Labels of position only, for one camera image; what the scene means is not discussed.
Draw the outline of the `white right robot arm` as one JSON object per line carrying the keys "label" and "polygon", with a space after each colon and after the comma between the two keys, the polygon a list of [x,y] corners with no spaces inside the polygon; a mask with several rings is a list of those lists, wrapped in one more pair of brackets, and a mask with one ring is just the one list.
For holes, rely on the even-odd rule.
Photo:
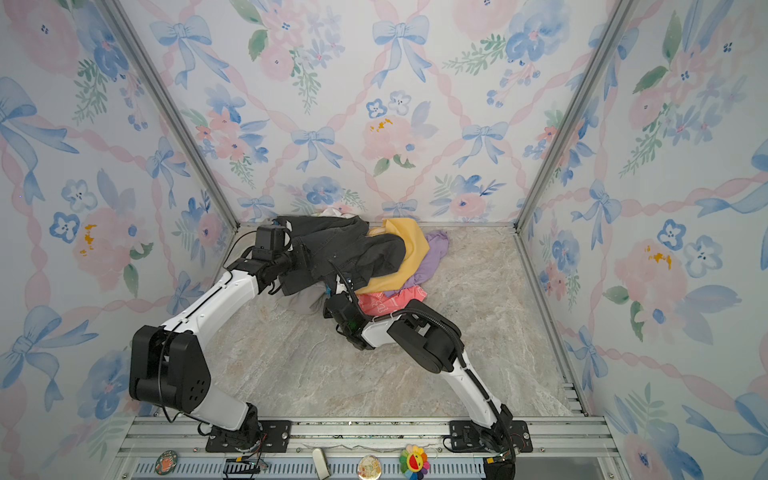
{"label": "white right robot arm", "polygon": [[514,417],[471,364],[458,326],[420,300],[381,316],[363,312],[358,298],[341,293],[325,301],[324,316],[359,350],[397,345],[421,368],[443,379],[461,400],[469,419],[449,423],[445,448],[454,453],[514,454]]}

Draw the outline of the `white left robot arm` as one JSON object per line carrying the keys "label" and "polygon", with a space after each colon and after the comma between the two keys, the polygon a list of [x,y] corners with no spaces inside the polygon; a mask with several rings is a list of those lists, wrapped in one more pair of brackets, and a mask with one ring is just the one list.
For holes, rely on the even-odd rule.
{"label": "white left robot arm", "polygon": [[129,394],[138,401],[236,432],[252,408],[215,385],[205,346],[228,320],[295,263],[292,248],[253,247],[190,306],[160,326],[143,326],[131,342]]}

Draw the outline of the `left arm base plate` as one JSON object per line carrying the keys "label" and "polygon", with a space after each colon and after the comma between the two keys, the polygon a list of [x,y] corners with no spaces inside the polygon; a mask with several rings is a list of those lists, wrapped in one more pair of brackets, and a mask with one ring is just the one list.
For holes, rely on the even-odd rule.
{"label": "left arm base plate", "polygon": [[207,453],[285,453],[293,423],[290,420],[246,420],[236,431],[213,427]]}

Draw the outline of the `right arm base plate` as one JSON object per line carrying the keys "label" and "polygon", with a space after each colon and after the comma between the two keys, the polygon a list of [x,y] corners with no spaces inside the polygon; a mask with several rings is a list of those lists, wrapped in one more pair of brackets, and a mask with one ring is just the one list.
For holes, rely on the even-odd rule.
{"label": "right arm base plate", "polygon": [[452,420],[443,446],[453,453],[531,453],[534,449],[528,424],[511,420],[501,428],[481,427],[470,420]]}

